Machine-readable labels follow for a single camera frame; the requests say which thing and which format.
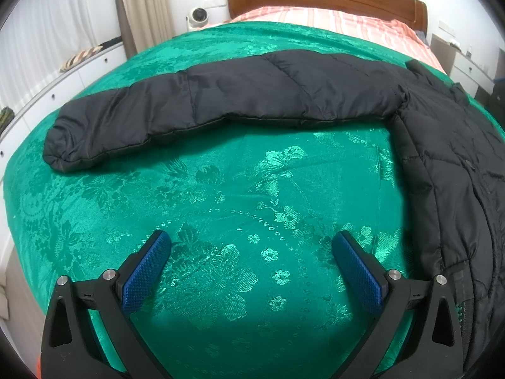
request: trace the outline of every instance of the wall switch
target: wall switch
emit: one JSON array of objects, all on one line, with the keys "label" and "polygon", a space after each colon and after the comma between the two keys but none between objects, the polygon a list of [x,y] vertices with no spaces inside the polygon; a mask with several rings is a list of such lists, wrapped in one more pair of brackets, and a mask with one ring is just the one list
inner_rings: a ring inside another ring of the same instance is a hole
[{"label": "wall switch", "polygon": [[204,1],[204,8],[224,7],[228,0],[206,0]]},{"label": "wall switch", "polygon": [[442,20],[439,21],[438,27],[439,29],[444,30],[446,33],[451,34],[453,37],[456,36],[456,30]]}]

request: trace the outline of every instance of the bed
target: bed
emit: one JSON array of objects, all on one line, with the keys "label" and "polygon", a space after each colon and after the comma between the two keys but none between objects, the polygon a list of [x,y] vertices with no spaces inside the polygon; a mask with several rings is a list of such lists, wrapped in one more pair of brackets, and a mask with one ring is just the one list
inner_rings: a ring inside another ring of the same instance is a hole
[{"label": "bed", "polygon": [[[427,29],[426,6],[418,0],[229,4],[232,17],[282,5]],[[316,27],[232,21],[138,54],[80,96],[198,63],[286,49],[348,53],[403,67],[411,58]],[[451,84],[437,67],[427,67]],[[371,322],[332,259],[329,241],[336,230],[351,231],[385,268],[416,272],[403,179],[380,123],[319,131],[229,124],[173,147],[59,174],[41,158],[56,116],[47,116],[24,141],[4,178],[9,227],[27,282],[45,310],[59,275],[97,277],[118,267],[154,229],[165,229],[173,254],[132,320],[176,379],[330,377]],[[219,260],[208,262],[209,252]],[[120,369],[95,316],[107,357]],[[409,326],[404,321],[381,369],[395,360]]]}]

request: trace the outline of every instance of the black puffer jacket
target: black puffer jacket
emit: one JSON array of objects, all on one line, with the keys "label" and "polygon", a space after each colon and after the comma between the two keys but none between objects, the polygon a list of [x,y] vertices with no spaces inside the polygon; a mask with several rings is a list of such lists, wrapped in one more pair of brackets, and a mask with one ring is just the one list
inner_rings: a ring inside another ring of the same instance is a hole
[{"label": "black puffer jacket", "polygon": [[456,85],[350,55],[281,51],[197,65],[67,103],[44,147],[62,172],[224,120],[314,128],[381,119],[405,171],[413,243],[463,308],[470,366],[505,315],[505,144]]}]

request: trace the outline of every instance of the security camera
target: security camera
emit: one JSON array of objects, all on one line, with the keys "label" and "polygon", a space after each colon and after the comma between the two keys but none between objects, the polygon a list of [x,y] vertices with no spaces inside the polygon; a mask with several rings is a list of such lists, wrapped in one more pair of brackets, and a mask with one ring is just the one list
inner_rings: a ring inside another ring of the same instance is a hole
[{"label": "security camera", "polygon": [[186,26],[188,31],[194,31],[206,26],[209,23],[209,14],[207,10],[195,7],[190,10],[186,17]]}]

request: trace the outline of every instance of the blue gripper pad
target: blue gripper pad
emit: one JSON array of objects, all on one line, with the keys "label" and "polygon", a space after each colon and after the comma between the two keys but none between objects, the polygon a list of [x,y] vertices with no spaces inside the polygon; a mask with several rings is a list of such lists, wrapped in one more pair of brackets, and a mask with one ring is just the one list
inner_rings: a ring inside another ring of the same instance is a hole
[{"label": "blue gripper pad", "polygon": [[383,276],[385,269],[379,261],[373,255],[365,253],[347,231],[335,235],[332,253],[343,278],[353,289],[363,309],[374,316],[379,315],[382,312],[383,298],[387,295],[387,282]]},{"label": "blue gripper pad", "polygon": [[146,242],[152,244],[151,247],[123,285],[121,307],[126,314],[137,312],[142,307],[152,284],[170,256],[172,243],[166,232],[155,232],[151,238]]}]

